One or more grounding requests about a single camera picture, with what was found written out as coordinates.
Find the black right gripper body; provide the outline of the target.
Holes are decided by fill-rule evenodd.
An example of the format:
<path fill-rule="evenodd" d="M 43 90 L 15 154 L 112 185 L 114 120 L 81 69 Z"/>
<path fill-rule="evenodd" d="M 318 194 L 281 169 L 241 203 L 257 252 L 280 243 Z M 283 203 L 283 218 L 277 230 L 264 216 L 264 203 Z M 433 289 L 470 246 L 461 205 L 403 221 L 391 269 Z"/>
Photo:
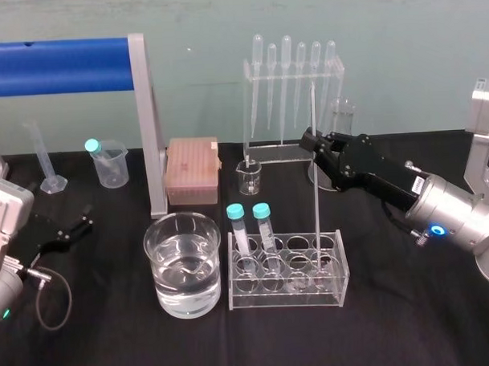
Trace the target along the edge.
<path fill-rule="evenodd" d="M 422 174 L 383 157 L 369 136 L 350 136 L 342 150 L 336 150 L 338 169 L 330 169 L 328 177 L 340 191 L 363 189 L 390 205 L 407 211 L 419 198 L 414 183 Z"/>

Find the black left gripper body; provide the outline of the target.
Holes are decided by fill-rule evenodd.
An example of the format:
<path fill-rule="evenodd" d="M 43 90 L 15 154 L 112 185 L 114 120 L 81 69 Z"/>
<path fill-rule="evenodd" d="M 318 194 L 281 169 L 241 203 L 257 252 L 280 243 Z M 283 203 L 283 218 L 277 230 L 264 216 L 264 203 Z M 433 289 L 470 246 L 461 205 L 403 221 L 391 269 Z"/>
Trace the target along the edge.
<path fill-rule="evenodd" d="M 6 251 L 7 269 L 23 272 L 34 266 L 42 256 L 66 251 L 63 228 L 52 219 L 34 213 L 10 240 Z"/>

